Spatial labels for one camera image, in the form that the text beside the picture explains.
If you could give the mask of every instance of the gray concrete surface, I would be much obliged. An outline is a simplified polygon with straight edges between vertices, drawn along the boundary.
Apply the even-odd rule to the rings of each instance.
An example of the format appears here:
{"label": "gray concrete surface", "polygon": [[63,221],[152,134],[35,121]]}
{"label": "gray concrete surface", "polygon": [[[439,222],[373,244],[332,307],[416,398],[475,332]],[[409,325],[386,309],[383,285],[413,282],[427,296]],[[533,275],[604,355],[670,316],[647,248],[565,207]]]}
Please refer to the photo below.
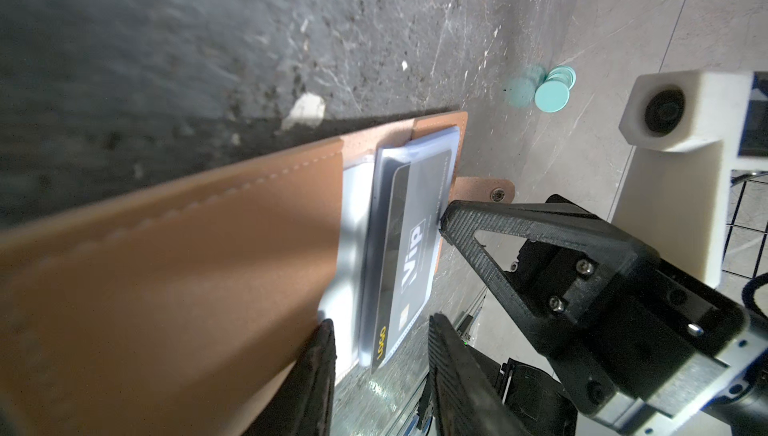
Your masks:
{"label": "gray concrete surface", "polygon": [[[552,62],[575,3],[0,1],[0,227],[446,109],[472,114],[464,171],[494,169],[483,148],[524,160],[484,139],[504,78]],[[278,132],[303,92],[325,121]]]}

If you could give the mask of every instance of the teal token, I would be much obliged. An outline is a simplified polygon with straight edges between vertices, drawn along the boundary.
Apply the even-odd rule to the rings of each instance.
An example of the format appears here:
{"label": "teal token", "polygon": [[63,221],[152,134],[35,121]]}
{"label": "teal token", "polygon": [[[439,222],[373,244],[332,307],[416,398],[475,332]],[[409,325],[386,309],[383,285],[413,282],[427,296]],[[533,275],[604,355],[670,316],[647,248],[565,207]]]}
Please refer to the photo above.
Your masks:
{"label": "teal token", "polygon": [[561,81],[552,79],[538,87],[534,95],[534,102],[538,109],[544,113],[555,113],[563,109],[570,97],[571,92],[568,90],[568,86]]}
{"label": "teal token", "polygon": [[566,66],[566,65],[555,66],[554,68],[552,68],[552,71],[549,72],[549,74],[547,75],[547,79],[551,77],[556,77],[557,79],[561,79],[563,83],[565,83],[565,85],[568,86],[569,90],[576,83],[576,71],[570,66]]}

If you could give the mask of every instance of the wallet stitching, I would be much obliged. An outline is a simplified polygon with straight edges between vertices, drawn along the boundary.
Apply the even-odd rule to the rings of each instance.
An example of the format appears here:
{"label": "wallet stitching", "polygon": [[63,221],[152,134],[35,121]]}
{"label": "wallet stitching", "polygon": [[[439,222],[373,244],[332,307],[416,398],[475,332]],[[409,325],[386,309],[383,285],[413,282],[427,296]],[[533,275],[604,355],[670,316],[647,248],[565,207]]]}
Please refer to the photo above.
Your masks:
{"label": "wallet stitching", "polygon": [[325,156],[313,158],[312,160],[303,161],[301,163],[296,163],[292,167],[283,168],[282,170],[276,171],[275,173],[272,173],[269,176],[258,177],[255,180],[247,181],[247,182],[242,183],[241,185],[236,186],[236,187],[227,188],[226,190],[224,190],[224,191],[222,191],[220,193],[212,194],[212,195],[210,195],[210,196],[208,196],[206,198],[199,198],[196,201],[192,201],[191,203],[187,203],[186,205],[184,205],[183,207],[180,207],[180,208],[172,208],[172,209],[166,211],[165,213],[163,213],[163,214],[161,214],[159,216],[147,217],[147,218],[139,221],[139,223],[133,225],[130,228],[125,228],[125,227],[115,228],[115,229],[109,231],[101,239],[97,239],[97,240],[86,239],[85,241],[81,241],[80,243],[75,244],[70,249],[65,249],[64,251],[62,251],[62,252],[60,252],[60,253],[58,253],[56,255],[52,255],[52,254],[44,255],[43,257],[37,259],[37,261],[35,263],[32,263],[31,266],[45,267],[49,263],[52,263],[55,259],[65,258],[65,257],[69,256],[72,253],[81,253],[83,251],[91,251],[91,250],[99,247],[101,244],[106,243],[107,241],[111,241],[111,240],[115,240],[115,239],[120,239],[120,238],[125,237],[126,235],[129,235],[129,234],[134,233],[136,231],[141,231],[141,230],[144,230],[146,228],[149,228],[149,227],[155,225],[156,223],[162,223],[163,221],[168,221],[170,219],[173,219],[174,217],[177,217],[177,216],[179,216],[182,213],[185,213],[187,211],[194,210],[195,208],[201,207],[203,205],[216,203],[217,201],[221,201],[222,197],[232,196],[233,194],[236,194],[236,193],[238,193],[240,191],[249,190],[249,189],[251,189],[252,187],[254,187],[254,186],[258,185],[258,184],[262,184],[262,183],[267,183],[269,181],[273,181],[273,180],[277,179],[278,177],[281,177],[283,175],[291,173],[292,171],[300,170],[303,167],[308,167],[311,164],[314,164],[314,163],[317,163],[319,161],[326,160],[326,159],[328,159],[330,157],[336,156],[337,154],[339,154],[341,152],[342,152],[341,150],[334,151],[333,153],[327,154]]}
{"label": "wallet stitching", "polygon": [[[144,220],[141,220],[139,224],[133,226],[130,229],[126,230],[124,228],[118,228],[117,230],[113,230],[111,233],[108,233],[107,236],[102,237],[98,241],[86,241],[86,242],[82,242],[75,245],[72,249],[68,249],[60,253],[58,255],[58,258],[59,259],[65,258],[69,254],[76,253],[79,250],[82,250],[84,248],[94,249],[95,247],[98,247],[99,244],[102,244],[110,239],[116,239],[117,237],[125,236],[134,231],[145,229],[151,226],[154,223],[154,221],[166,221],[171,219],[172,217],[178,216],[183,211],[193,210],[201,206],[201,204],[210,204],[210,203],[215,203],[216,201],[221,201],[222,196],[230,196],[232,194],[237,193],[238,191],[245,191],[245,190],[251,189],[257,184],[273,181],[284,174],[288,174],[292,171],[300,170],[303,167],[308,167],[313,163],[326,160],[327,158],[336,156],[341,152],[342,151],[339,150],[331,154],[327,154],[325,156],[313,158],[312,160],[309,160],[309,161],[303,161],[301,163],[294,164],[293,167],[283,168],[283,170],[272,173],[269,176],[259,177],[253,181],[247,181],[245,183],[242,183],[238,187],[227,188],[221,193],[214,194],[207,197],[204,201],[202,201],[202,203],[200,202],[202,200],[201,198],[198,201],[193,201],[192,203],[188,203],[186,206],[184,206],[181,209],[168,210],[162,215],[160,215],[159,217],[146,218]],[[52,259],[53,258],[50,255],[44,256],[38,260],[38,265],[41,266],[43,263],[52,261]],[[0,305],[0,308],[5,307],[5,311],[3,311],[3,313],[8,313],[8,312],[12,312],[12,314],[15,313],[15,317],[13,318],[13,320],[15,321],[16,333],[20,337],[24,335],[24,339],[26,339],[27,341],[26,346],[28,346],[28,348],[24,348],[24,344],[16,338],[15,346],[19,351],[19,355],[22,357],[24,361],[27,362],[28,371],[37,376],[35,379],[37,379],[38,384],[34,384],[33,387],[36,387],[35,389],[37,389],[37,392],[40,394],[43,401],[47,402],[48,404],[51,404],[52,408],[59,407],[59,408],[66,408],[69,410],[69,411],[65,410],[65,413],[68,413],[68,414],[60,415],[61,417],[57,418],[57,420],[59,420],[63,424],[74,424],[74,426],[77,428],[78,424],[74,416],[75,414],[74,400],[72,399],[72,396],[68,396],[69,392],[63,392],[60,389],[61,385],[57,384],[54,381],[54,375],[53,375],[54,369],[53,367],[51,367],[50,363],[46,364],[48,361],[48,358],[45,357],[43,347],[42,345],[39,344],[38,339],[34,333],[34,330],[28,323],[26,323],[26,319],[22,316],[23,312],[19,307],[14,305],[13,301],[7,301],[5,303],[6,303],[5,305]]]}

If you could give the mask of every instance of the cable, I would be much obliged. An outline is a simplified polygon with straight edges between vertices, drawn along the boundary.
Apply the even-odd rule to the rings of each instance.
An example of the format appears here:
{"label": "cable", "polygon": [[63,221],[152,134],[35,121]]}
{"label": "cable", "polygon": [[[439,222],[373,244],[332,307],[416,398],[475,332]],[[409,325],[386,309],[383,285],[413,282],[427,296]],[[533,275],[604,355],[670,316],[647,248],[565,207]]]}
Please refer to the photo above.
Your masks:
{"label": "cable", "polygon": [[741,290],[741,300],[744,302],[745,308],[751,309],[755,313],[763,316],[763,318],[768,319],[768,316],[766,316],[766,314],[763,313],[763,310],[757,306],[757,303],[755,303],[755,292],[766,284],[768,284],[768,273],[763,273],[758,277],[752,278],[744,286],[744,289]]}

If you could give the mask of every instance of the screw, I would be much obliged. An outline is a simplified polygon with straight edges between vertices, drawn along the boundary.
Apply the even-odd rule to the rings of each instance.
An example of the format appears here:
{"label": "screw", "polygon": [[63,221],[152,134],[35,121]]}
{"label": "screw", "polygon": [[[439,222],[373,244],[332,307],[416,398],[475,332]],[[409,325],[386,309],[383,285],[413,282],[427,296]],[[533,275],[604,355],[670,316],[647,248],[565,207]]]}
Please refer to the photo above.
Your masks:
{"label": "screw", "polygon": [[553,313],[562,313],[565,310],[565,303],[559,297],[549,297],[549,308]]}
{"label": "screw", "polygon": [[688,334],[698,337],[704,334],[704,330],[699,325],[688,323]]}
{"label": "screw", "polygon": [[499,201],[504,199],[504,190],[501,188],[496,188],[494,191],[491,192],[491,201],[494,203],[498,203]]}
{"label": "screw", "polygon": [[576,273],[588,277],[594,273],[594,264],[589,259],[579,259],[576,263]]}

